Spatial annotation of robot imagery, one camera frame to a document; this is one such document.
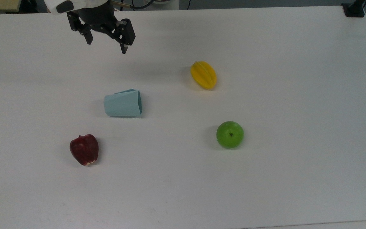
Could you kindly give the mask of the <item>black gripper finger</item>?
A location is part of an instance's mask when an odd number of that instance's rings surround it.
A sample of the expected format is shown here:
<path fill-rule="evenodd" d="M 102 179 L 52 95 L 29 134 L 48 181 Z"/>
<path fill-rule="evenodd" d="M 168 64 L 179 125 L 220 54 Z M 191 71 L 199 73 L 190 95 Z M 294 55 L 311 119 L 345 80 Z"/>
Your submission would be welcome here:
<path fill-rule="evenodd" d="M 67 12 L 67 18 L 71 30 L 79 32 L 80 35 L 85 38 L 87 44 L 90 45 L 93 41 L 93 36 L 91 34 L 92 26 L 89 24 L 83 24 L 80 20 L 79 15 L 72 11 Z"/>
<path fill-rule="evenodd" d="M 136 38 L 131 20 L 126 18 L 121 21 L 116 21 L 115 26 L 113 39 L 120 44 L 121 52 L 126 54 L 129 46 L 133 45 Z"/>

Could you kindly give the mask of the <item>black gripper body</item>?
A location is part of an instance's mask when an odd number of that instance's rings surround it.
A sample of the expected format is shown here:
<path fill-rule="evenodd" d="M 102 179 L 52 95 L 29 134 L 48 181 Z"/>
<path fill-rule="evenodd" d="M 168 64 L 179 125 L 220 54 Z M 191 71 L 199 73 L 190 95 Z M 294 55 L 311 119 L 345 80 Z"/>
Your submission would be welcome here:
<path fill-rule="evenodd" d="M 96 32 L 112 33 L 119 26 L 110 0 L 93 8 L 78 9 L 77 13 L 80 19 Z"/>

